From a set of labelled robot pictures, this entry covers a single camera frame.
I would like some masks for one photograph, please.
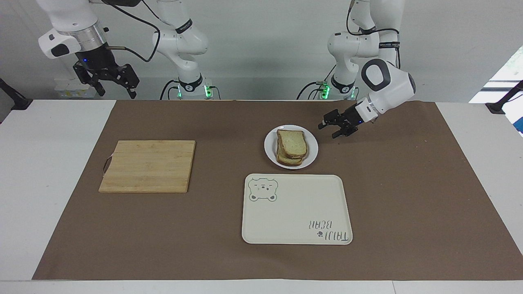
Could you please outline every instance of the bread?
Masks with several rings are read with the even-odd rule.
[[[277,130],[281,151],[288,159],[302,159],[307,155],[307,144],[303,131]]]
[[[300,166],[303,162],[303,159],[289,159],[285,157],[283,153],[283,148],[281,147],[281,140],[278,139],[278,151],[276,152],[276,160],[286,166]]]

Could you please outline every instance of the brown tablecloth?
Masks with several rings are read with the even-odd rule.
[[[523,279],[520,251],[435,104],[406,103],[348,138],[317,129],[323,114],[348,106],[116,102],[33,278]],[[311,166],[287,171],[265,155],[265,135],[285,124],[316,136]],[[118,140],[196,140],[189,192],[99,193]],[[338,175],[353,242],[245,243],[243,185],[251,173]]]

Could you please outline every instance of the white plate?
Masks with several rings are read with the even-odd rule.
[[[342,180],[335,175],[248,175],[242,238],[250,244],[349,244],[353,232]]]
[[[303,133],[305,134],[305,143],[307,143],[307,155],[303,158],[303,162],[300,166],[286,166],[279,163],[276,160],[276,153],[278,152],[278,135],[276,134],[276,131],[278,130],[303,131]],[[314,135],[311,132],[307,131],[307,129],[295,125],[285,125],[274,128],[265,137],[264,147],[265,154],[267,154],[267,156],[272,162],[274,162],[276,165],[279,165],[287,169],[300,169],[307,167],[312,162],[314,162],[316,156],[318,156],[318,141],[316,141]]]

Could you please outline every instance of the white rectangular tray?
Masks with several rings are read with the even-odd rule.
[[[342,180],[335,175],[248,175],[242,237],[250,244],[349,244],[353,232]]]

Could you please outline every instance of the table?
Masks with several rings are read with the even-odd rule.
[[[0,288],[11,291],[70,292],[74,287],[101,292],[112,289],[176,289],[184,291],[259,291],[410,293],[518,292],[523,281],[504,282],[314,282],[250,281],[28,281],[83,167],[114,105],[114,101],[38,100],[26,111],[12,112],[0,127]],[[502,116],[482,105],[438,104],[438,107],[502,217],[520,251],[523,251],[523,140]]]

